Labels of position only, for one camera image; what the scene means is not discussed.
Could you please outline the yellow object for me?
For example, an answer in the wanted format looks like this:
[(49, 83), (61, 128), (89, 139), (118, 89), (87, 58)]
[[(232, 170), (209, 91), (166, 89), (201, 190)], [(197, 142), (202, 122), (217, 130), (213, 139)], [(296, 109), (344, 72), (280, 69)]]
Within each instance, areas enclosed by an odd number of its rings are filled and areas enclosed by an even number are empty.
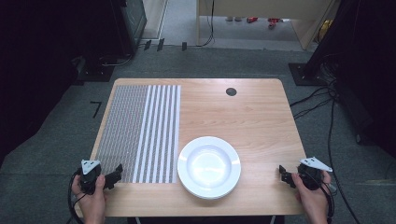
[(316, 41), (318, 43), (320, 43), (321, 40), (323, 39), (323, 37), (327, 34), (331, 25), (332, 25), (332, 20), (326, 20), (325, 22), (322, 23), (321, 27), (319, 28), (318, 35), (316, 38)]

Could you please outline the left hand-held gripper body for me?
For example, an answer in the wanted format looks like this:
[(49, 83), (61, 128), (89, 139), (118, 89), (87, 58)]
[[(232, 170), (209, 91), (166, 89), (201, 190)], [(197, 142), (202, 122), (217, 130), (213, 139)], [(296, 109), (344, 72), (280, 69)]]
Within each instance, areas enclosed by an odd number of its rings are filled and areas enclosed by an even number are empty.
[(99, 161), (81, 161), (80, 187), (83, 193), (94, 194), (96, 179), (101, 171)]

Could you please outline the person's left hand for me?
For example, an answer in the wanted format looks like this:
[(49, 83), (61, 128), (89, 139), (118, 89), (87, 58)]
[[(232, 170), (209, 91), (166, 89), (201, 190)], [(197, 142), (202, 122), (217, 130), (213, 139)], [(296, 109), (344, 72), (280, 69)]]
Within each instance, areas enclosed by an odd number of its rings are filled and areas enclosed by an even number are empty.
[(99, 175), (93, 195), (84, 195), (81, 191), (80, 176), (76, 175), (72, 183), (72, 192), (78, 198), (78, 205), (83, 217), (105, 217), (106, 196), (104, 194), (105, 176)]

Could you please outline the person's right hand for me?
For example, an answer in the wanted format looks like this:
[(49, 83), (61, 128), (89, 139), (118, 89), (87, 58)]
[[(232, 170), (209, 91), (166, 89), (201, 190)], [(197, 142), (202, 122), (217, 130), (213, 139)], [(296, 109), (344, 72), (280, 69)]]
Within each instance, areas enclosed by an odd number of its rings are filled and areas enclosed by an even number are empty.
[(291, 176), (298, 190), (296, 199), (302, 204), (306, 219), (327, 219), (329, 207), (327, 196), (330, 194), (327, 185), (332, 181), (330, 175), (322, 171), (322, 187), (317, 190), (308, 189), (298, 174)]

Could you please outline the dark cabinet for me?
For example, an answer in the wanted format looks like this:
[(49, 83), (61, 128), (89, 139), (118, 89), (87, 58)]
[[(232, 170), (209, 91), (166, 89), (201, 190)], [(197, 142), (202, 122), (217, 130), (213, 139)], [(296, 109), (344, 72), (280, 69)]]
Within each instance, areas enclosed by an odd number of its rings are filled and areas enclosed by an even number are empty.
[(135, 54), (147, 24), (143, 0), (111, 0), (123, 55)]

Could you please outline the white plate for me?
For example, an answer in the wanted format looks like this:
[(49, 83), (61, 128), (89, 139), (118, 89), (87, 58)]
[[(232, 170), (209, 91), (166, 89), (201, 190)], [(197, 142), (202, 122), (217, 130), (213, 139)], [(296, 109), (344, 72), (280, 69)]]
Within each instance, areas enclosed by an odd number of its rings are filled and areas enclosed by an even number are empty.
[(239, 181), (241, 169), (234, 147), (215, 136), (191, 140), (177, 159), (177, 174), (183, 187), (205, 200), (229, 194)]

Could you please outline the grey striped placemat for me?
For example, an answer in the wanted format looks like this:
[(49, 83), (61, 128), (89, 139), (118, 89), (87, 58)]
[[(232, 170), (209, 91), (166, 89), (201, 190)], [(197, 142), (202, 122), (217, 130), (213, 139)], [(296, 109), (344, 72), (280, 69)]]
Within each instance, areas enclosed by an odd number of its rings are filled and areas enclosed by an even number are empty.
[(117, 86), (95, 158), (123, 183), (175, 183), (181, 87)]

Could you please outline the black stand base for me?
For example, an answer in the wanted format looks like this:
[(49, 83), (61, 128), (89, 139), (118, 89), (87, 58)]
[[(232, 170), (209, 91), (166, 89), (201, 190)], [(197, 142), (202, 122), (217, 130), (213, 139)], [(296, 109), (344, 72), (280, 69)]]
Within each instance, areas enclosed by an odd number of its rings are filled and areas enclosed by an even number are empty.
[(318, 69), (308, 63), (289, 63), (289, 69), (296, 86), (326, 86), (318, 75)]
[(108, 82), (113, 71), (113, 66), (98, 57), (82, 57), (78, 70), (78, 81)]

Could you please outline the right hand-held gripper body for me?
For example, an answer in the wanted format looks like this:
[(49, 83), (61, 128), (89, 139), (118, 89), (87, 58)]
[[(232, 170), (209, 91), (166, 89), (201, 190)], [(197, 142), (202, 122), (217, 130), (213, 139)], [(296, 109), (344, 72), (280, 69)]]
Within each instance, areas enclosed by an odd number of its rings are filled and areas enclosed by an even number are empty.
[(304, 185), (310, 190), (316, 190), (321, 186), (322, 171), (332, 172), (332, 167), (315, 157), (300, 159), (297, 169)]

